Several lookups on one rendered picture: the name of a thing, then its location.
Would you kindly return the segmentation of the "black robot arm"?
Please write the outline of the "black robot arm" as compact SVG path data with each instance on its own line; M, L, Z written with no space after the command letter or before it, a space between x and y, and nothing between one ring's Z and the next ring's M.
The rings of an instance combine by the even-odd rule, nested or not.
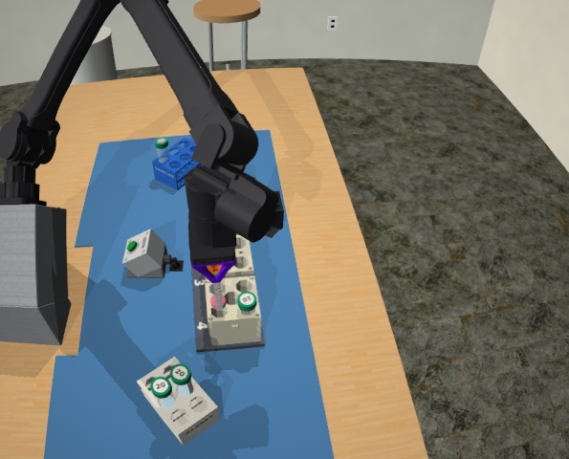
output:
M235 247L236 233L254 243L283 229L279 191L244 173L258 149L256 133L220 88L168 2L80 0L30 99L0 131L0 157L7 160L0 206L47 206L39 200L35 169L52 159L60 103L104 21L121 3L180 102L196 143L191 159L202 165L186 174L187 205L197 217L215 217L209 222L211 246Z

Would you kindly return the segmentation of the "blue bench mat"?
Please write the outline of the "blue bench mat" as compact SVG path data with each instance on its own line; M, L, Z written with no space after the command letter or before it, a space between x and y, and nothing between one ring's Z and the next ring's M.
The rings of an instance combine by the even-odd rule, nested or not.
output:
M77 356L55 356L44 459L334 459L270 130L251 175L279 191L283 229L250 242L265 346L198 352L186 188L155 179L155 140L100 142L75 248L93 247ZM152 229L184 261L127 278L126 241ZM220 420L178 440L137 381L176 357Z

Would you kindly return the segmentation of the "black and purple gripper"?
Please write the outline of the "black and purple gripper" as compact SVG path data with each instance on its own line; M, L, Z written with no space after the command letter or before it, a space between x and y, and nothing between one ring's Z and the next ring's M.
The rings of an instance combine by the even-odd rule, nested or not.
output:
M216 221L215 217L200 218L188 210L190 263L193 269L203 274L211 283L220 283L236 263L235 247L213 248L211 246L209 222L212 221ZM222 265L216 276L206 267L213 265Z

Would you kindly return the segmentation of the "blue tube rack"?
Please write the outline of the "blue tube rack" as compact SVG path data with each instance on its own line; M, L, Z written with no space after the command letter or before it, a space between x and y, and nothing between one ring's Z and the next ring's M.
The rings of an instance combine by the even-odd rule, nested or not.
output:
M185 147L179 146L179 144L182 142L185 143ZM187 138L183 138L171 146L168 149L168 152L174 149L178 149L179 151L174 155L169 154L170 161L163 164L159 162L158 158L152 161L155 179L168 186L171 186L176 190L179 190L182 186L185 185L186 174L196 166L201 166L201 164L191 159L195 148L196 143Z

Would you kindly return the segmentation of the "white tube rack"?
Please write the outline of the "white tube rack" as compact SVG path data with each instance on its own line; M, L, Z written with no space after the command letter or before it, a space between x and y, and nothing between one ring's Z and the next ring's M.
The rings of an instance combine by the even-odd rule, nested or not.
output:
M157 413L162 416L160 417L165 421L166 425L178 440L180 439L179 441L181 441L182 445L185 445L207 428L218 422L220 420L220 414L218 406L192 377L191 381L194 386L193 392L188 396L182 396L177 392L178 390L176 385L169 377L170 369L175 364L179 364L179 361L174 357L139 379L137 383L143 392L144 397L150 402L156 411L160 411ZM168 378L172 385L172 392L176 401L175 405L171 408L161 407L157 398L153 395L150 389L152 380L157 377Z

